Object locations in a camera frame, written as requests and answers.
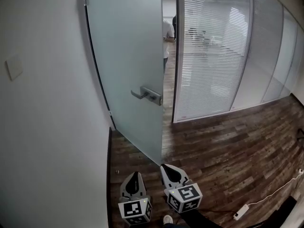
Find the door frame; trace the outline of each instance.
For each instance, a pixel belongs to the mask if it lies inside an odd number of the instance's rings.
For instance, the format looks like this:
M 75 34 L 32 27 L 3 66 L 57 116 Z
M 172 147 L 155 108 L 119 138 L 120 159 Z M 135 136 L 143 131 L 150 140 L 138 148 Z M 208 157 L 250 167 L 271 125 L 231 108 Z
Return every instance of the door frame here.
M 183 46 L 180 45 L 180 34 L 182 35 L 184 32 L 184 21 L 180 20 L 180 9 L 179 0 L 176 0 L 176 50 L 175 50 L 175 79 L 174 79 L 174 92 L 173 92 L 173 110 L 172 110 L 172 120 L 171 122 L 174 123 L 174 114 L 175 114 L 175 102 L 176 102 L 176 93 L 177 93 L 177 81 L 178 81 L 178 63 L 179 63 L 179 54 L 183 54 L 183 51 L 179 51 L 180 49 L 183 50 Z
M 87 32 L 88 32 L 88 35 L 89 35 L 89 41 L 90 41 L 90 47 L 91 47 L 91 52 L 92 52 L 92 56 L 93 56 L 94 66 L 95 66 L 95 70 L 96 70 L 96 73 L 97 73 L 99 85 L 100 85 L 101 91 L 103 93 L 106 108 L 108 110 L 108 113 L 110 115 L 110 118 L 111 118 L 111 121 L 112 121 L 112 124 L 113 124 L 113 127 L 114 127 L 113 130 L 115 130 L 116 126 L 115 126 L 115 123 L 114 123 L 114 120 L 113 120 L 113 117 L 112 117 L 112 114 L 111 114 L 109 104 L 108 104 L 108 102 L 106 100 L 106 97 L 105 97 L 105 91 L 104 91 L 103 84 L 101 82 L 100 75 L 99 75 L 99 70 L 98 70 L 98 67 L 97 67 L 97 61 L 96 61 L 96 57 L 95 57 L 95 52 L 94 52 L 92 37 L 91 37 L 91 31 L 90 31 L 89 17 L 88 17 L 88 13 L 87 13 L 87 5 L 88 5 L 88 0 L 84 0 L 86 28 L 87 28 Z

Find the lever handle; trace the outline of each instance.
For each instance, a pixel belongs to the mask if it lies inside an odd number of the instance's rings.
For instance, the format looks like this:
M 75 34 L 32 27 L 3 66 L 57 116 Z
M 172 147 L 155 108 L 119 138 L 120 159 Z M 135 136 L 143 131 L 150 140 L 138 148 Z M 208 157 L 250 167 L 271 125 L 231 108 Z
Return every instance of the lever handle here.
M 142 95 L 139 95 L 131 90 L 131 94 L 141 100 L 141 99 L 145 98 L 146 96 L 148 96 L 149 92 L 146 91 Z

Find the black and white marker cube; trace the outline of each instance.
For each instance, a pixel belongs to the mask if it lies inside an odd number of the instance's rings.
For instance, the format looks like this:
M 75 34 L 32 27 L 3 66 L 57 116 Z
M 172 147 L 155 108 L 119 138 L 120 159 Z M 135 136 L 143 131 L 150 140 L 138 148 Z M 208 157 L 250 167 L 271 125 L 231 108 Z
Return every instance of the black and white marker cube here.
M 138 225 L 150 221 L 152 205 L 148 198 L 119 203 L 122 218 L 129 225 Z
M 203 195 L 199 186 L 194 183 L 177 189 L 169 190 L 168 204 L 178 213 L 196 209 L 200 205 Z

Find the white shirt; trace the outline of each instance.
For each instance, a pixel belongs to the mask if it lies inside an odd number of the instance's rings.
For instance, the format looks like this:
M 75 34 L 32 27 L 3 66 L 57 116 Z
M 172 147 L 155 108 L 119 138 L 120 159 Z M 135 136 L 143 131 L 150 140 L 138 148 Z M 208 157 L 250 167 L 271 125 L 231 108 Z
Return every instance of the white shirt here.
M 174 38 L 173 25 L 164 19 L 162 20 L 162 36 Z M 168 42 L 164 41 L 163 42 L 163 58 L 167 58 L 169 56 L 168 49 L 169 49 L 169 44 L 168 44 Z

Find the frosted glass door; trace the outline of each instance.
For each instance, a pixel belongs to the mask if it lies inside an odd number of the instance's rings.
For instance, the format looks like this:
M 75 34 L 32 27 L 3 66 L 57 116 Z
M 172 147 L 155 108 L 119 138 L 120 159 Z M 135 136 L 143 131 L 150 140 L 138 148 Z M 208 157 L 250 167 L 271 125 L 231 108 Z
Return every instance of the frosted glass door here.
M 162 106 L 138 99 L 145 86 L 162 95 L 162 0 L 88 0 L 88 20 L 104 94 L 117 130 L 157 164 Z

